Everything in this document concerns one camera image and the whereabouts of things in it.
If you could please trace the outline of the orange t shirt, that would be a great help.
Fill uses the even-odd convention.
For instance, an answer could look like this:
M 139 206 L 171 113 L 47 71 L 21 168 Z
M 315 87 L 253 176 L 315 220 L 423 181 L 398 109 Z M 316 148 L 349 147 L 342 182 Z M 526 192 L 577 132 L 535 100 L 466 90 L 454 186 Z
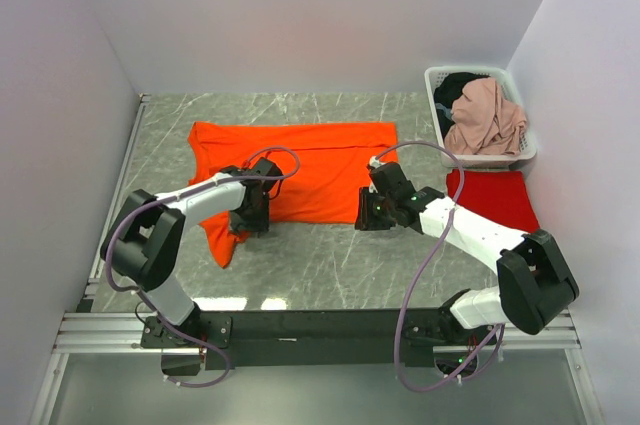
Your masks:
M 270 203 L 271 222 L 352 224 L 359 190 L 370 184 L 369 160 L 397 143 L 392 122 L 287 126 L 193 124 L 188 136 L 195 157 L 192 185 L 254 153 L 284 146 L 299 157 L 300 170 L 286 179 Z

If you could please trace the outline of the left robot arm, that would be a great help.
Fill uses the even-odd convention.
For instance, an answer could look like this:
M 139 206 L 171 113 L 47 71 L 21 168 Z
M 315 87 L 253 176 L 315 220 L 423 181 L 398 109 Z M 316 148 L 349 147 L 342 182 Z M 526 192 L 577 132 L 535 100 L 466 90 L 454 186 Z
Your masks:
M 204 336 L 205 326 L 199 306 L 174 273 L 183 234 L 227 212 L 233 232 L 266 231 L 269 192 L 283 176 L 274 162 L 262 157 L 250 168 L 229 166 L 173 192 L 132 192 L 101 245 L 107 282 L 118 292 L 142 294 L 166 320 L 164 334 L 173 344 L 193 344 Z

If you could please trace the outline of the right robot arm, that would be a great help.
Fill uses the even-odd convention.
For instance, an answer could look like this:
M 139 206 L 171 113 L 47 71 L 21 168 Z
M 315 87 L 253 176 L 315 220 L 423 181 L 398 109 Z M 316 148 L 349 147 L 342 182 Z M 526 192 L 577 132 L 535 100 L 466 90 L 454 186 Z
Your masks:
M 494 287 L 463 290 L 438 308 L 436 332 L 447 342 L 460 344 L 475 329 L 503 323 L 536 335 L 579 297 L 549 232 L 509 228 L 431 187 L 416 189 L 396 162 L 373 158 L 368 170 L 371 183 L 359 191 L 356 229 L 410 228 L 455 246 L 498 279 Z

